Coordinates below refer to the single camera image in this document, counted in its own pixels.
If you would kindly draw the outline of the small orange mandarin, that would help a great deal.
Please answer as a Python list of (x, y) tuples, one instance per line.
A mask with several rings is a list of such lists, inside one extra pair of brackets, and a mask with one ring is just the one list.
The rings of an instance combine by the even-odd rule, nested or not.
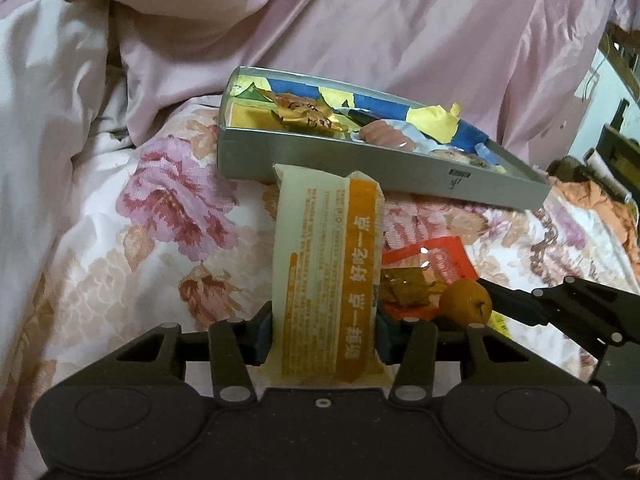
[(439, 297), (439, 315), (460, 326), (487, 324), (491, 312), (489, 292), (477, 281), (456, 281), (448, 285)]

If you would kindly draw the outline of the red tofu snack packet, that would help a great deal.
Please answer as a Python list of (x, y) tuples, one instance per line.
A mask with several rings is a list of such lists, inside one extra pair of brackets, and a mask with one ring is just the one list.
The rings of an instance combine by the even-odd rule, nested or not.
[(459, 237), (424, 240), (383, 252), (378, 303), (396, 320), (431, 320), (437, 316), (439, 298), (450, 284), (477, 279)]

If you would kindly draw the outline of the orange cream bread package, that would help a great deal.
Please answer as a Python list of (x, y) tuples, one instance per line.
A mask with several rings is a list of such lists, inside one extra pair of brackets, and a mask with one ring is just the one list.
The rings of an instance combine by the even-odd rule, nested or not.
[(384, 384), (374, 348), (384, 195), (347, 177), (278, 165), (272, 346), (266, 374), (285, 387)]

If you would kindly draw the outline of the navy blue stick packet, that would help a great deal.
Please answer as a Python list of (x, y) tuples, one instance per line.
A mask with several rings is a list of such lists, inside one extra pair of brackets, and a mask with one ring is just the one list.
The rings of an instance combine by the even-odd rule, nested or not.
[(382, 120), (382, 117), (378, 114), (365, 110), (364, 108), (352, 108), (352, 107), (337, 107), (334, 112), (342, 116), (348, 117), (354, 124), (359, 127), (369, 125), (371, 122), (377, 122)]

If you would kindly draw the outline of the gold foil snack packet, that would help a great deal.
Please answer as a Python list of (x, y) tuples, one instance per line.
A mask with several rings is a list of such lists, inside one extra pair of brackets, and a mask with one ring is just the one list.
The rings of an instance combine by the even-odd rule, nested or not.
[(314, 100), (288, 92), (264, 89), (258, 89), (258, 92), (276, 107), (271, 115), (286, 131), (334, 139), (349, 133), (349, 128), (336, 118), (333, 108), (322, 96)]

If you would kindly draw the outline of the yellow biscuit packet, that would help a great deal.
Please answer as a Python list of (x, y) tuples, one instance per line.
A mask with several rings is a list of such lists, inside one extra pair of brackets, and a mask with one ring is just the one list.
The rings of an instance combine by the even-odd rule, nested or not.
[(492, 311), (489, 317), (488, 326), (500, 335), (509, 339), (512, 338), (508, 323), (506, 322), (506, 317), (503, 314), (497, 311)]

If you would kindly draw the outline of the white rice cracker packet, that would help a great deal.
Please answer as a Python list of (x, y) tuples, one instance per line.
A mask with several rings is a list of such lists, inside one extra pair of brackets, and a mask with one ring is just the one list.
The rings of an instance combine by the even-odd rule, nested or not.
[(477, 154), (470, 154), (465, 152), (460, 152), (458, 150), (450, 150), (447, 148), (446, 150), (433, 150), (430, 151), (430, 156), (450, 160), (450, 162), (455, 162), (456, 164), (468, 165), (472, 167), (480, 167), (480, 168), (491, 168), (492, 165), (486, 160), (482, 159)]

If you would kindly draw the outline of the sausages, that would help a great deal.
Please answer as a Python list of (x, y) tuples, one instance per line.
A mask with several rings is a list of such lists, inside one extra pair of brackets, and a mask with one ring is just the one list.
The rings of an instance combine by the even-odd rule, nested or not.
[(428, 154), (448, 148), (447, 145), (426, 136), (410, 122), (395, 119), (379, 119), (370, 122), (358, 131), (352, 132), (350, 140), (418, 154)]

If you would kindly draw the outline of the floral bed sheet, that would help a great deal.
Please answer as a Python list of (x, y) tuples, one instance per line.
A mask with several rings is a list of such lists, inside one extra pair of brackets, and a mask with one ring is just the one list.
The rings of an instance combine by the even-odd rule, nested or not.
[[(44, 463), (28, 426), (50, 387), (163, 322), (202, 330), (248, 318), (271, 292), (278, 191), (215, 169), (213, 107), (186, 104), (156, 136), (90, 136), (72, 159), (62, 219), (1, 369), (1, 474), (35, 479)], [(486, 280), (532, 290), (574, 274), (636, 292), (615, 234), (552, 188), (535, 211), (392, 194), (384, 246), (457, 236)]]

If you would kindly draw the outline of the orange cloth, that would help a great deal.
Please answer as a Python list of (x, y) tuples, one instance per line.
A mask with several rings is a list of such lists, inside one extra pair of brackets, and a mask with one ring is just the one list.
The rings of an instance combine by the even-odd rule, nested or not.
[(550, 178), (555, 192), (564, 200), (579, 208), (595, 212), (600, 220), (615, 234), (639, 279), (639, 242), (638, 221), (634, 220), (631, 209), (616, 202), (596, 182), (564, 182), (556, 177)]

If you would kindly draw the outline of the dark wooden side table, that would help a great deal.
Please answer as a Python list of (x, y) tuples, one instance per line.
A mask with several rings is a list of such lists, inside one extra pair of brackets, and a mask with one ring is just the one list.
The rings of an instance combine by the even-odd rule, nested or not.
[(613, 119), (602, 128), (584, 162), (617, 196), (639, 201), (639, 142), (620, 133), (629, 102), (620, 100)]

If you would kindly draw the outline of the grey cardboard box tray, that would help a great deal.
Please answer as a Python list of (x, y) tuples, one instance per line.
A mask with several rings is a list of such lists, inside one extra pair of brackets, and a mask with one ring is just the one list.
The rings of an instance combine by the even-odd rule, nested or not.
[[(402, 105), (424, 106), (346, 82), (259, 67), (238, 67), (228, 84), (239, 75), (333, 86)], [(361, 171), (377, 180), (386, 192), (433, 195), (514, 209), (537, 209), (550, 193), (551, 186), (543, 177), (489, 139), (489, 148), (502, 163), (501, 172), (365, 143), (229, 126), (228, 84), (218, 115), (217, 152), (218, 169), (227, 179), (271, 182), (278, 165), (301, 166), (342, 177)]]

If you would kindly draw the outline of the pink satin curtain cloth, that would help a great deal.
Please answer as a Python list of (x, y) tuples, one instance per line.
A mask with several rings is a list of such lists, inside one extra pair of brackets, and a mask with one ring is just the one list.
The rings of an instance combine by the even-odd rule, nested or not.
[[(33, 1), (1, 0), (1, 11)], [(639, 0), (108, 1), (139, 143), (162, 110), (218, 94), (235, 67), (254, 65), (459, 104), (467, 122), (527, 158), (606, 25), (639, 27)]]

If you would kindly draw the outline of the white pink duvet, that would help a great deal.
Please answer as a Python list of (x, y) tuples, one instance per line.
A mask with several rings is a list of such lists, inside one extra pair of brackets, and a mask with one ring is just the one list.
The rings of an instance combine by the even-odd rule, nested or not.
[(1, 357), (62, 219), (105, 90), (107, 0), (35, 0), (1, 20)]

